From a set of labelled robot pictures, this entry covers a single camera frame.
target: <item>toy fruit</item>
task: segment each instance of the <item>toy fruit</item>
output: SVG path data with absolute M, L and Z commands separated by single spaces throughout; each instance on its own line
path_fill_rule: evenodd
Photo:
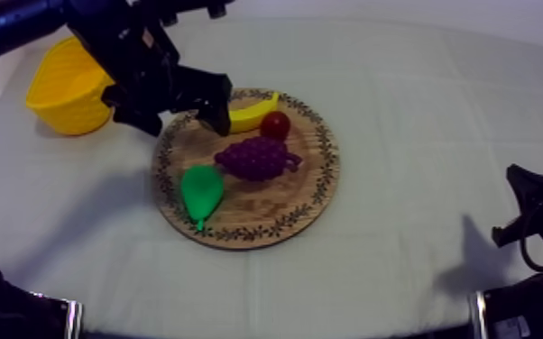
M 215 155 L 215 162 L 239 179 L 265 181 L 279 177 L 285 168 L 297 171 L 301 157 L 289 153 L 284 142 L 257 136 L 231 144 Z
M 242 133 L 259 128 L 265 115 L 276 110 L 279 97 L 278 92 L 273 92 L 270 100 L 263 100 L 250 107 L 229 111 L 229 120 L 231 121 L 229 132 Z
M 289 136 L 290 119 L 283 112 L 268 113 L 261 121 L 261 135 L 284 141 Z
M 204 219 L 213 213 L 223 196 L 223 178 L 214 166 L 193 166 L 181 179 L 181 195 L 189 216 L 204 229 Z

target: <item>red tomato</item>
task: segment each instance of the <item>red tomato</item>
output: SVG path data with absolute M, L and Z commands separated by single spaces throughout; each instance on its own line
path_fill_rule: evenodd
M 290 119 L 282 112 L 270 112 L 261 121 L 260 129 L 261 136 L 284 141 L 289 136 Z

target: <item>green pear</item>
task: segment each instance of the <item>green pear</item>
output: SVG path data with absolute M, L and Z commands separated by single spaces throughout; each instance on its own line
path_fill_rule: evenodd
M 208 218 L 223 197 L 223 178 L 214 166 L 197 165 L 189 168 L 181 179 L 181 195 L 189 216 L 204 229 Z

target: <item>decorative border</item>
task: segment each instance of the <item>decorative border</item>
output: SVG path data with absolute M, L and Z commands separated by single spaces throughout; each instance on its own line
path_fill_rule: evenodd
M 256 88 L 235 90 L 231 95 L 230 100 L 241 100 L 245 97 L 254 97 L 261 100 L 272 98 L 273 91 L 261 90 Z M 317 178 L 316 191 L 311 196 L 311 202 L 295 207 L 287 215 L 280 215 L 275 219 L 275 223 L 271 226 L 264 227 L 259 224 L 255 227 L 242 227 L 232 231 L 225 227 L 221 229 L 213 229 L 213 227 L 205 226 L 202 231 L 199 231 L 196 224 L 189 218 L 189 214 L 181 202 L 180 193 L 175 188 L 173 178 L 168 174 L 170 164 L 170 156 L 173 152 L 172 143 L 175 140 L 175 135 L 178 131 L 185 128 L 193 119 L 194 115 L 185 115 L 175 120 L 169 128 L 167 128 L 160 140 L 158 153 L 155 155 L 160 166 L 153 173 L 157 185 L 160 187 L 160 192 L 164 195 L 166 206 L 170 207 L 173 214 L 184 224 L 189 225 L 189 230 L 192 235 L 201 238 L 215 238 L 218 241 L 236 241 L 240 239 L 243 242 L 253 242 L 261 238 L 280 238 L 283 232 L 291 229 L 302 217 L 309 216 L 309 212 L 314 205 L 322 205 L 329 198 L 328 186 L 336 179 L 336 174 L 333 167 L 338 162 L 337 156 L 332 152 L 336 147 L 331 140 L 331 132 L 324 124 L 322 118 L 314 112 L 309 106 L 303 104 L 297 98 L 281 93 L 279 100 L 285 103 L 289 108 L 296 109 L 298 114 L 304 116 L 316 126 L 316 137 L 320 155 L 324 159 L 324 164 L 319 168 L 321 176 Z

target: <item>white wall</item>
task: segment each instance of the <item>white wall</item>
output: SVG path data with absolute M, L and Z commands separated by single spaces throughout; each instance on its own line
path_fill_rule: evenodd
M 543 0 L 235 0 L 228 12 L 420 23 L 543 45 Z
M 224 20 L 260 17 L 381 19 L 481 32 L 543 45 L 543 0 L 235 0 L 229 5 L 228 13 Z M 207 20 L 206 11 L 179 17 L 181 23 L 198 20 Z M 27 50 L 48 47 L 66 35 L 69 35 L 68 31 L 62 30 L 28 46 Z M 22 57 L 20 50 L 0 59 L 0 94 Z

